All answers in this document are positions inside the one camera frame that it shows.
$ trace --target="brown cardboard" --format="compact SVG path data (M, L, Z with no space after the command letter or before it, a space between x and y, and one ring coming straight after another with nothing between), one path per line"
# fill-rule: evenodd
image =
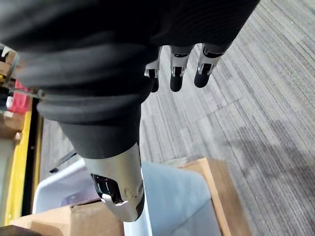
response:
M223 236L251 236L245 213L224 161L202 158L182 167L206 179Z
M45 236L124 236L123 223L101 201L24 216L10 224Z
M11 65L0 61L0 75L6 76L9 72Z
M206 179L223 236L251 235L225 162L203 158L189 162L181 168L196 171ZM64 206L24 216L10 223L47 236L124 235L122 222L100 201Z

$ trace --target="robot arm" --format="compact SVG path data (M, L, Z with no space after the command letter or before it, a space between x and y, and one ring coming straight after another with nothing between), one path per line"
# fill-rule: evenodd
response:
M171 45L171 89L180 90L190 51L203 43L203 87L258 0L0 0L0 42L40 89L37 109L59 122L84 157L95 188L123 221L143 210L141 103L158 89L159 48Z

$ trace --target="white container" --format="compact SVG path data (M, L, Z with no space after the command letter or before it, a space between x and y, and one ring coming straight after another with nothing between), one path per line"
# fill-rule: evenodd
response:
M125 236L220 236L204 178L195 172L142 162L146 202L141 217L124 223ZM85 163L77 161L42 181L33 213L98 198Z

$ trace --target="black rubber sleeve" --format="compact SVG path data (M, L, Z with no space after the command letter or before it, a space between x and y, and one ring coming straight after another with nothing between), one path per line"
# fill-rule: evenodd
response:
M0 42L20 53L24 86L78 154L107 158L139 141L146 64L161 45L224 52L258 0L0 0Z

